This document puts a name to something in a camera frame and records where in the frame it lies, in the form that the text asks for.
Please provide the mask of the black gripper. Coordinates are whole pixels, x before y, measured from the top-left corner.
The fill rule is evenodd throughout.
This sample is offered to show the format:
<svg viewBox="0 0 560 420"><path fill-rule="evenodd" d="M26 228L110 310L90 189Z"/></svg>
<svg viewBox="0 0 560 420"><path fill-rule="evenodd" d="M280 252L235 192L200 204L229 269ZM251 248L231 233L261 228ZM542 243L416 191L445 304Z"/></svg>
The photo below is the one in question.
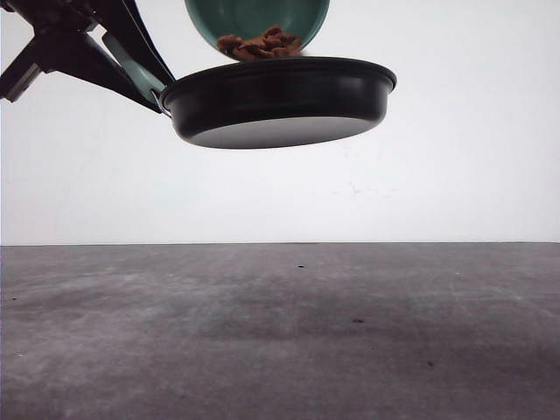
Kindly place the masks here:
<svg viewBox="0 0 560 420"><path fill-rule="evenodd" d="M111 90L156 113L163 84L175 81L132 0L2 1L33 37L1 75L1 97L16 101L41 73L60 72ZM106 30L102 42L88 34Z"/></svg>

